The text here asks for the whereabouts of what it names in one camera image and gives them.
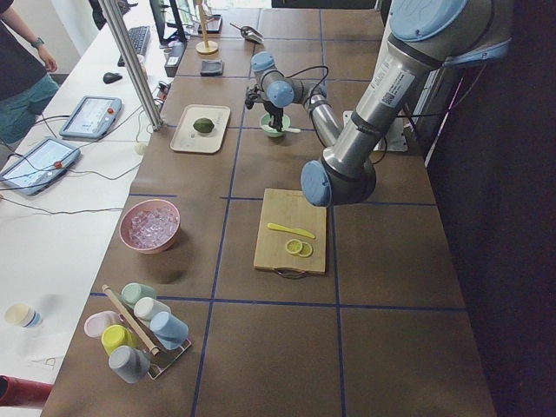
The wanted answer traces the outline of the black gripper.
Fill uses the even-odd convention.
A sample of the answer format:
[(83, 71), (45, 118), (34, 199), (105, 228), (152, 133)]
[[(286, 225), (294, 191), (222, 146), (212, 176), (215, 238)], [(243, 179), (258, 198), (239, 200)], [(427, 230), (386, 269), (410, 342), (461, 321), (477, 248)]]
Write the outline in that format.
[(268, 99), (266, 93), (258, 85), (248, 87), (245, 94), (244, 105), (251, 110), (256, 103), (260, 103), (265, 111), (270, 114), (269, 126), (278, 130), (282, 129), (282, 108), (276, 107)]

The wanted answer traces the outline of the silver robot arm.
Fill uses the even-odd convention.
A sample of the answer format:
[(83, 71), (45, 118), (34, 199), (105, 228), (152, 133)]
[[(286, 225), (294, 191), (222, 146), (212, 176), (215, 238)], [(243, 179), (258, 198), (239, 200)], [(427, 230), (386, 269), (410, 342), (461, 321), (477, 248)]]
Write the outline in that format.
[(285, 107), (302, 105), (325, 146), (321, 159), (306, 163), (301, 171), (307, 201), (317, 207), (361, 202), (376, 184), (370, 154), (408, 95), (440, 67), (504, 57), (512, 20), (511, 1), (393, 1), (385, 56), (348, 121), (335, 116), (320, 86), (285, 77), (267, 51), (251, 59), (256, 84), (248, 90), (245, 105), (262, 103), (274, 129), (282, 128)]

